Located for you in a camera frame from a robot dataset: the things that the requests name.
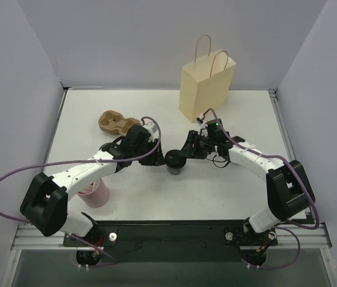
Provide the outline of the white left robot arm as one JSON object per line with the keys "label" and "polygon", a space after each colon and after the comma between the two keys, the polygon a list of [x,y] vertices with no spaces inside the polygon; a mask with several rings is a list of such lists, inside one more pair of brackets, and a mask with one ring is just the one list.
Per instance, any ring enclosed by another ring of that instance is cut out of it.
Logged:
{"label": "white left robot arm", "polygon": [[159,166],[161,130],[155,123],[132,126],[125,136],[103,144],[88,160],[60,173],[36,175],[20,205],[20,213],[45,237],[58,231],[77,236],[86,246],[95,244],[99,231],[84,212],[70,212],[68,203],[75,195],[97,180],[121,171],[134,161],[141,165]]}

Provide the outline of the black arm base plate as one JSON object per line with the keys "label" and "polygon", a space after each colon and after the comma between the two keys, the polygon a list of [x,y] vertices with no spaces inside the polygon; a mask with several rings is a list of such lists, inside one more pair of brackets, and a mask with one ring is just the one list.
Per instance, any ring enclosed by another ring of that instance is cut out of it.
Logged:
{"label": "black arm base plate", "polygon": [[234,262],[257,265],[277,246],[274,229],[255,233],[243,220],[100,221],[82,241],[65,234],[88,265],[127,262]]}

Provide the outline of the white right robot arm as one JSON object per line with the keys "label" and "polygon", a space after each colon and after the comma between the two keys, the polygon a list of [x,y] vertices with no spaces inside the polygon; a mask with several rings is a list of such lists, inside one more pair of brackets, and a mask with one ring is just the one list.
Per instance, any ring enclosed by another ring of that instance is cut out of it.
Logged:
{"label": "white right robot arm", "polygon": [[174,151],[180,164],[188,159],[203,160],[210,154],[247,169],[266,184],[267,205],[249,217],[242,229],[247,243],[257,243],[265,231],[305,209],[317,210],[315,195],[300,162],[266,155],[245,139],[230,137],[220,119],[203,123],[199,131],[189,131],[183,147]]}

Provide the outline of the dark plastic cup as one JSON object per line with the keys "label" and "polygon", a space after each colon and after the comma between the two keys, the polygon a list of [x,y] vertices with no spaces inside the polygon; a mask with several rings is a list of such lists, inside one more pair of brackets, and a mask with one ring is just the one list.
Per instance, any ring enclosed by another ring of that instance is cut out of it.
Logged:
{"label": "dark plastic cup", "polygon": [[167,163],[166,166],[170,174],[179,175],[182,173],[182,169],[184,168],[185,164],[184,163],[179,163],[179,164]]}
{"label": "dark plastic cup", "polygon": [[99,150],[105,152],[105,151],[108,151],[111,147],[112,147],[112,143],[104,143],[104,144],[99,148]]}

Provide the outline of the black cup lid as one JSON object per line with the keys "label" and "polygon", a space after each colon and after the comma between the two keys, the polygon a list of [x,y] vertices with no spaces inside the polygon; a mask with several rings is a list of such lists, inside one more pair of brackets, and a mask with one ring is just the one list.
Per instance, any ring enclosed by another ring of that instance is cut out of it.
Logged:
{"label": "black cup lid", "polygon": [[166,166],[170,168],[182,168],[186,164],[186,158],[177,149],[168,151],[164,158]]}

